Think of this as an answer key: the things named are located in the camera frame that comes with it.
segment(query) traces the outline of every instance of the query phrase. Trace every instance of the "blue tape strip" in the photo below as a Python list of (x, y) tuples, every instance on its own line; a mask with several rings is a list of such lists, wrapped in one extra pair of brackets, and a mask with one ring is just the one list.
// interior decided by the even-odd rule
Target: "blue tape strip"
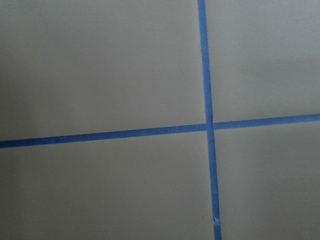
[(214, 130), (250, 128), (258, 126), (279, 125), (279, 124), (296, 124), (320, 121), (320, 114), (273, 117), (254, 120), (227, 121), (213, 123)]
[(214, 135), (214, 129), (212, 124), (214, 110), (213, 110), (212, 95), (211, 95), (209, 45), (208, 45), (205, 0), (198, 0), (198, 15), (199, 15), (199, 28), (200, 28), (201, 56), (202, 56), (205, 118), (206, 118), (206, 125), (207, 125), (207, 141), (208, 141), (209, 168), (210, 168), (212, 216), (215, 221), (214, 239), (221, 240), (215, 135)]
[(35, 145), (75, 143), (75, 142), (107, 140), (107, 139), (122, 139), (122, 138), (132, 138), (132, 137), (142, 137), (142, 136), (152, 136), (152, 135), (163, 135), (163, 134), (190, 133), (190, 132), (200, 132), (200, 131), (206, 131), (206, 130), (207, 130), (206, 124), (195, 124), (195, 125), (183, 125), (183, 126), (146, 128), (146, 129), (137, 129), (137, 130), (88, 133), (88, 134), (67, 135), (67, 136), (51, 136), (51, 137), (42, 137), (42, 138), (0, 141), (0, 149), (35, 146)]

